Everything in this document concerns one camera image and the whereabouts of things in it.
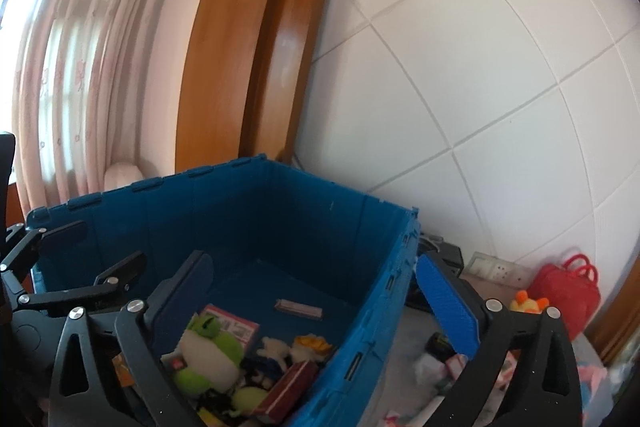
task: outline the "red bag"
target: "red bag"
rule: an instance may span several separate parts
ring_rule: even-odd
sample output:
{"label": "red bag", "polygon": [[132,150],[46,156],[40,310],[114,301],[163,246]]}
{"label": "red bag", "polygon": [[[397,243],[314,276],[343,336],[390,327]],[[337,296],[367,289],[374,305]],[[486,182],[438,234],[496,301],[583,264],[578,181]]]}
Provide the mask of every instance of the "red bag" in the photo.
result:
{"label": "red bag", "polygon": [[[569,266],[578,259],[586,264],[569,270]],[[529,285],[527,293],[531,299],[546,297],[551,306],[560,310],[569,338],[573,340],[600,305],[598,270],[583,253],[574,255],[562,266],[545,264]]]}

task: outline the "sheer pink curtain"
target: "sheer pink curtain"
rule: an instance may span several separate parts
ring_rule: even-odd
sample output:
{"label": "sheer pink curtain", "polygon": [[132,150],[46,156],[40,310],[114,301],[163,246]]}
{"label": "sheer pink curtain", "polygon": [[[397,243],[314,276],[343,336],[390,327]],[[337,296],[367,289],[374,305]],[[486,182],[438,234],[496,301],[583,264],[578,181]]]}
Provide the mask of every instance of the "sheer pink curtain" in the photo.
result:
{"label": "sheer pink curtain", "polygon": [[100,191],[136,163],[141,92],[162,0],[37,0],[12,106],[25,214]]}

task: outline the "green and white stuffed animal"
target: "green and white stuffed animal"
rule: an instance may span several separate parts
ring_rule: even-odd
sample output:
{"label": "green and white stuffed animal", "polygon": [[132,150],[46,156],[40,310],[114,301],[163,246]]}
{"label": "green and white stuffed animal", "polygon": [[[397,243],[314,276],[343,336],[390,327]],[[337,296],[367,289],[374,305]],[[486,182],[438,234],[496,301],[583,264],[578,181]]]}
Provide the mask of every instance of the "green and white stuffed animal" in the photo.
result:
{"label": "green and white stuffed animal", "polygon": [[188,367],[174,373],[183,394],[196,398],[208,389],[226,393],[240,376],[242,344],[210,315],[194,316],[178,342]]}

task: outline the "silver bolt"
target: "silver bolt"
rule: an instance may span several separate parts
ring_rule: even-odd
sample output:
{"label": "silver bolt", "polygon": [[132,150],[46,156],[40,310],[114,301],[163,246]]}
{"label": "silver bolt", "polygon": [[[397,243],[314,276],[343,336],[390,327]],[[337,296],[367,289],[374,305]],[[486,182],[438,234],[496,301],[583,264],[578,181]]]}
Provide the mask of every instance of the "silver bolt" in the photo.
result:
{"label": "silver bolt", "polygon": [[69,318],[76,320],[84,315],[84,308],[82,306],[76,306],[69,312]]}
{"label": "silver bolt", "polygon": [[546,309],[546,314],[549,315],[549,317],[551,317],[552,319],[560,318],[560,310],[555,306],[549,306],[549,308]]}
{"label": "silver bolt", "polygon": [[131,313],[136,313],[136,312],[139,312],[144,307],[145,307],[145,301],[141,299],[133,299],[129,304],[127,304],[127,311]]}
{"label": "silver bolt", "polygon": [[502,303],[498,299],[489,299],[484,305],[491,312],[499,312],[502,309]]}

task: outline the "white tiled wall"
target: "white tiled wall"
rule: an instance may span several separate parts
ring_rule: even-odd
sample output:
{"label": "white tiled wall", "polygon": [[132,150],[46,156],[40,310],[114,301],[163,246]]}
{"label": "white tiled wall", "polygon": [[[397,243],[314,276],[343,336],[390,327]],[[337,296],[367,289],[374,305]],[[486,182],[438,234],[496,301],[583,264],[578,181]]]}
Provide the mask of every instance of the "white tiled wall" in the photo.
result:
{"label": "white tiled wall", "polygon": [[328,0],[296,161],[463,249],[575,248],[604,298],[640,235],[637,0]]}

